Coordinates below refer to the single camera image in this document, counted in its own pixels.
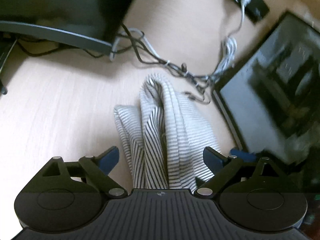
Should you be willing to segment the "striped grey white garment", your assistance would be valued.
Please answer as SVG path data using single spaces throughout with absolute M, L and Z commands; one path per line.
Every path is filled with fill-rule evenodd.
M 213 172 L 203 150 L 220 150 L 210 123 L 196 105 L 161 75 L 148 76 L 140 106 L 116 106 L 114 120 L 136 189 L 190 189 Z

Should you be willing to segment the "right black monitor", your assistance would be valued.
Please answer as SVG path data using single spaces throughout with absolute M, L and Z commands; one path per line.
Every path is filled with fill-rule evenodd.
M 319 31 L 283 13 L 212 97 L 238 149 L 267 150 L 287 164 L 319 144 Z

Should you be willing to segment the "left black computer monitor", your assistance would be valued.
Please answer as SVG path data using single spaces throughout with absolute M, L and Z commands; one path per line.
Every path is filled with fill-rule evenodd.
M 1 0 L 1 31 L 108 55 L 133 0 Z

